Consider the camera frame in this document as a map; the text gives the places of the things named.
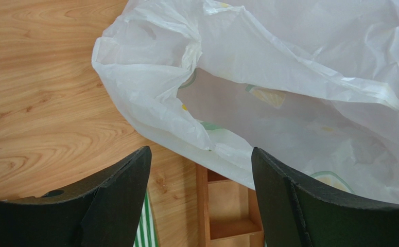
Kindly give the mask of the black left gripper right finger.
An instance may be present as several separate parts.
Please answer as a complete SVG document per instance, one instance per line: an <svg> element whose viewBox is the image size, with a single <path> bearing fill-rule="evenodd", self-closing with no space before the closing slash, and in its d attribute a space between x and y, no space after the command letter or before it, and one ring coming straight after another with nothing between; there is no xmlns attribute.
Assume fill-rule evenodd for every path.
<svg viewBox="0 0 399 247"><path fill-rule="evenodd" d="M399 204L326 185L260 148L251 163L267 246L399 246Z"/></svg>

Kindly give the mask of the white plastic bag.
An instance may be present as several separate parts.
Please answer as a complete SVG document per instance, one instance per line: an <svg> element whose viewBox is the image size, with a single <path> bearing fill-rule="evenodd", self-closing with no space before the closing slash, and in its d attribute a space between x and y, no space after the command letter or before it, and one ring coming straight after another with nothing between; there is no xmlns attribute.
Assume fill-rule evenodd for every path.
<svg viewBox="0 0 399 247"><path fill-rule="evenodd" d="M399 203L399 1L129 1L92 66L139 134L240 184L259 147Z"/></svg>

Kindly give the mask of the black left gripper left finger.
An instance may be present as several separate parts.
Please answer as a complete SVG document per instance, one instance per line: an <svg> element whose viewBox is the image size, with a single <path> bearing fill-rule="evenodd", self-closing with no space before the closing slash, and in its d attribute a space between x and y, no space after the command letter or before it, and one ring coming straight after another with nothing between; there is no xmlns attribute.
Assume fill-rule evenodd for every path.
<svg viewBox="0 0 399 247"><path fill-rule="evenodd" d="M0 201L0 246L133 246L151 159L144 146L41 197Z"/></svg>

